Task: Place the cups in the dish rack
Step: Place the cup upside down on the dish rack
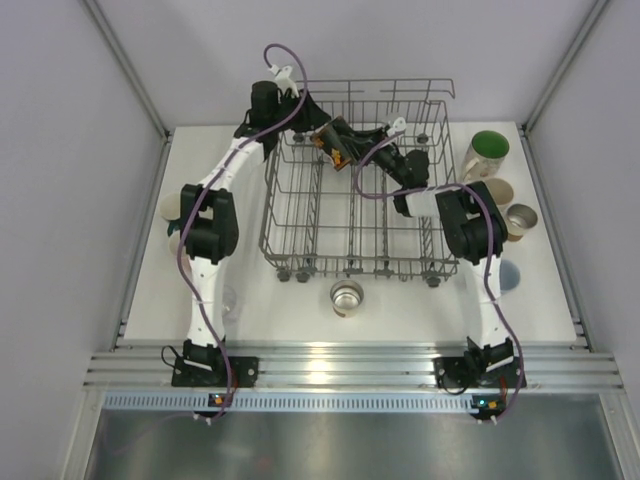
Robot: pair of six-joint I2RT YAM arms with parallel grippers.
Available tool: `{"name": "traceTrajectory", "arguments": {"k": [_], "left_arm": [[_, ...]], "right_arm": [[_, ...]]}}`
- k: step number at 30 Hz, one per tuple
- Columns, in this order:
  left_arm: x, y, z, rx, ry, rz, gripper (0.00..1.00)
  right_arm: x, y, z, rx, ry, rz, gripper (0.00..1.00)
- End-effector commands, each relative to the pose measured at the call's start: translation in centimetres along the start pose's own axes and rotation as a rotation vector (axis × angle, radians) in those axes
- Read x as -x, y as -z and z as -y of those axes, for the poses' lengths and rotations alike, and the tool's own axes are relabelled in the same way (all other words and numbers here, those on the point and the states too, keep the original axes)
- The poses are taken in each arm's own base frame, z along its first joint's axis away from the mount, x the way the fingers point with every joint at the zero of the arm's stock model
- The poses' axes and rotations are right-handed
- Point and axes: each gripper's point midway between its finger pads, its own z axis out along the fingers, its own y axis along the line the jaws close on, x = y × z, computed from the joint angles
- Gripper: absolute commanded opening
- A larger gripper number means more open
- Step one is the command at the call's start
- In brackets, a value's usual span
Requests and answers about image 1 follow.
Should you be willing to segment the grey wire dish rack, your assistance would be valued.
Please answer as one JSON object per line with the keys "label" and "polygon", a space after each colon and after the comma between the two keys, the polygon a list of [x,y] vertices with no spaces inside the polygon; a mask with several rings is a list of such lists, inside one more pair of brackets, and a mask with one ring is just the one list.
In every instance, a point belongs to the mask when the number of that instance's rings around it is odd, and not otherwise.
{"label": "grey wire dish rack", "polygon": [[[312,80],[310,93],[331,117],[356,130],[407,123],[396,144],[427,162],[430,186],[455,177],[447,102],[450,78]],[[259,246],[282,282],[372,275],[437,286],[457,271],[435,217],[407,218],[391,194],[401,185],[379,166],[337,171],[309,134],[282,134],[267,162]]]}

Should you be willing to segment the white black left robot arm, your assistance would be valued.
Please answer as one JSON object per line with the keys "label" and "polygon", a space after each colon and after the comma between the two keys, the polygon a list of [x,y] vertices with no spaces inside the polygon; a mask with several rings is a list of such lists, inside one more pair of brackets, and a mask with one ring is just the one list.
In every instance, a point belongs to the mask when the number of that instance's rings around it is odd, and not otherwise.
{"label": "white black left robot arm", "polygon": [[430,185],[427,151],[400,150],[398,140],[405,129],[402,117],[365,131],[353,129],[338,117],[316,134],[313,142],[331,158],[336,170],[354,166],[352,182],[357,193],[363,191],[360,175],[365,166],[374,164],[399,188],[370,193],[368,199],[392,199],[396,212],[404,217],[435,217],[440,221],[446,246],[460,261],[466,277],[470,297],[463,304],[471,310],[467,317],[474,329],[462,357],[438,375],[442,389],[459,395],[510,365],[520,349],[499,302],[507,227],[485,183]]}

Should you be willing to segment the beige plain cup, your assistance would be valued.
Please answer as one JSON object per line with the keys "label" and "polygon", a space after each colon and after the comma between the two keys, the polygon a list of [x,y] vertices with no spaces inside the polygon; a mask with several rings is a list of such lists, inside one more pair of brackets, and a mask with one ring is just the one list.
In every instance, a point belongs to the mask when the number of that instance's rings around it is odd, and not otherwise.
{"label": "beige plain cup", "polygon": [[514,200],[514,189],[508,181],[501,178],[489,178],[484,183],[501,211],[504,211]]}

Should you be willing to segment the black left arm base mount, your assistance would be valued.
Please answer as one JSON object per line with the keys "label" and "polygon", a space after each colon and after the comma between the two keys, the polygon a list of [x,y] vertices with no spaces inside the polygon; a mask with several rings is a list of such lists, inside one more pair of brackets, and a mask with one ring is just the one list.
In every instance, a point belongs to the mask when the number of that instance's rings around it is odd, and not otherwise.
{"label": "black left arm base mount", "polygon": [[519,379],[521,387],[527,386],[519,358],[510,364],[488,373],[477,375],[461,356],[438,357],[433,361],[436,383],[440,389],[453,395],[464,393],[468,389],[507,389],[514,390]]}

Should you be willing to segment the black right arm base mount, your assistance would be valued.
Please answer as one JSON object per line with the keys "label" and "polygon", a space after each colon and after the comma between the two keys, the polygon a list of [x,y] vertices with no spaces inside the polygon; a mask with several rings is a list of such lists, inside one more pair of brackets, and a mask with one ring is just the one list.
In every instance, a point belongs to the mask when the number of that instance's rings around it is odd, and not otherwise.
{"label": "black right arm base mount", "polygon": [[185,350],[174,363],[171,385],[178,388],[231,386],[253,387],[258,379],[260,360],[255,356],[230,356],[228,371],[222,352],[211,346]]}

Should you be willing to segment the black skull mug red inside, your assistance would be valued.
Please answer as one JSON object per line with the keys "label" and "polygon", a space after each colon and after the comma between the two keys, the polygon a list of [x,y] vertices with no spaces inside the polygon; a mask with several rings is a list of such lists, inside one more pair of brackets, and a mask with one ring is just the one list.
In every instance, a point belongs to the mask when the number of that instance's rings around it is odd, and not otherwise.
{"label": "black skull mug red inside", "polygon": [[319,131],[311,135],[313,145],[326,154],[336,171],[344,169],[348,165],[354,165],[350,158],[345,158],[338,150],[338,137],[332,127],[332,120],[325,124]]}

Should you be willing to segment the cream mug green inside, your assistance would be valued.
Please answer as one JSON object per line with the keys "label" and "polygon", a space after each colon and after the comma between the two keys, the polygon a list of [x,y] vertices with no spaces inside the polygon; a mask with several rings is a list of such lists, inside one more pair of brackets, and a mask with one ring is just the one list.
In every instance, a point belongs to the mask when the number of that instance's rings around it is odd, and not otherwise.
{"label": "cream mug green inside", "polygon": [[499,132],[483,130],[471,139],[459,173],[459,180],[472,182],[494,176],[510,151],[508,139]]}

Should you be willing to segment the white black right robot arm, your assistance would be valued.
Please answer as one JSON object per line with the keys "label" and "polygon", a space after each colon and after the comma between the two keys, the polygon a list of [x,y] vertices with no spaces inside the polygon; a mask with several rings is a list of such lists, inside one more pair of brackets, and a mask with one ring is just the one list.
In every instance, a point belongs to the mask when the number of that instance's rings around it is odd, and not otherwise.
{"label": "white black right robot arm", "polygon": [[226,267],[240,239],[234,194],[269,157],[282,132],[306,133],[329,120],[306,88],[297,91],[273,81],[256,82],[250,109],[223,158],[199,183],[182,187],[179,251],[188,257],[191,272],[187,274],[183,267],[179,271],[192,296],[191,322],[183,344],[187,366],[212,374],[230,369],[221,303]]}

